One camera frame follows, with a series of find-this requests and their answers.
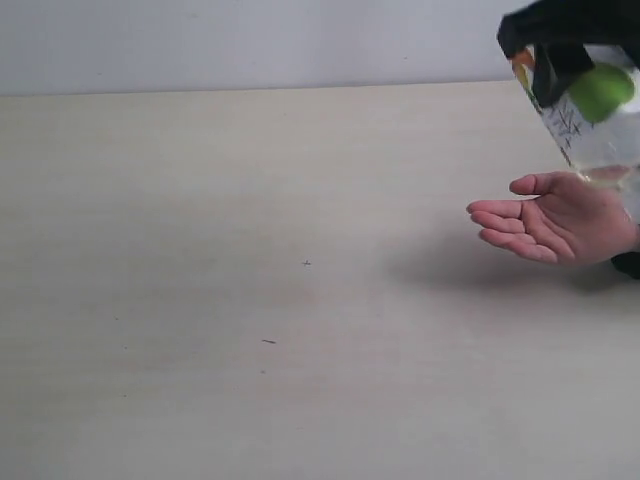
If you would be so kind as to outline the black sleeved forearm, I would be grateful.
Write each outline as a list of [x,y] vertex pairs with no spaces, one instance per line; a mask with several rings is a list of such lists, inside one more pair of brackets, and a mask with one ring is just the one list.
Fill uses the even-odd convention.
[[611,264],[614,269],[628,277],[639,280],[640,279],[640,253],[626,252],[614,256],[611,259]]

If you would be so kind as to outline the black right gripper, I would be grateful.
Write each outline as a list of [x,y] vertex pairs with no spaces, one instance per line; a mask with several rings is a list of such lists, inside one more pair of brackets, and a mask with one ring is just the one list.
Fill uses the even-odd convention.
[[497,41],[508,58],[535,44],[532,93],[549,108],[594,68],[583,45],[639,45],[639,3],[534,1],[502,17]]

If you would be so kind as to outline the open bare palm hand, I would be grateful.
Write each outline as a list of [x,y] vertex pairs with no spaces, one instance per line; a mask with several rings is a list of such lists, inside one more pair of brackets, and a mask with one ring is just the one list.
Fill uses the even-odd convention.
[[480,238],[526,260],[586,266],[639,247],[639,225],[618,193],[551,172],[511,182],[511,200],[478,200],[467,213]]

